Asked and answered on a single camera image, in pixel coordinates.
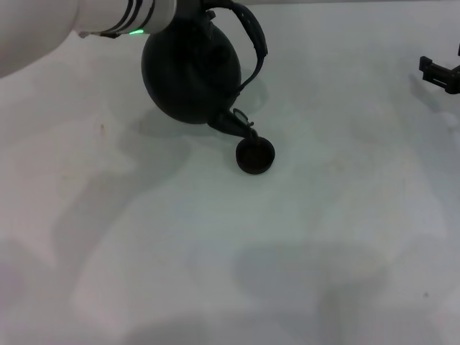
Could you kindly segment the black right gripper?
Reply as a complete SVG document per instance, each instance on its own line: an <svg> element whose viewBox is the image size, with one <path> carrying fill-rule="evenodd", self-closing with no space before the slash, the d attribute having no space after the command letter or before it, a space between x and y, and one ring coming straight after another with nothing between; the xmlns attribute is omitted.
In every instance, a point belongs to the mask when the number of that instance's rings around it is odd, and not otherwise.
<svg viewBox="0 0 460 345"><path fill-rule="evenodd" d="M451 95L459 94L460 91L460 65L452 70L435 64L430 58L422 56L419 61L419 71L423 74L423 80L439 87L445 87L445 92Z"/></svg>

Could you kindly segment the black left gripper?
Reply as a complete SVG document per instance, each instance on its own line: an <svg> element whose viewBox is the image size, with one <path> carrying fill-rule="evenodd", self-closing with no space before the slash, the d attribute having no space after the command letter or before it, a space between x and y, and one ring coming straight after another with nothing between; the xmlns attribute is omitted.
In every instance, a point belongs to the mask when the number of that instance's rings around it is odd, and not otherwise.
<svg viewBox="0 0 460 345"><path fill-rule="evenodd" d="M201 0L177 0L173 21L192 20L204 11Z"/></svg>

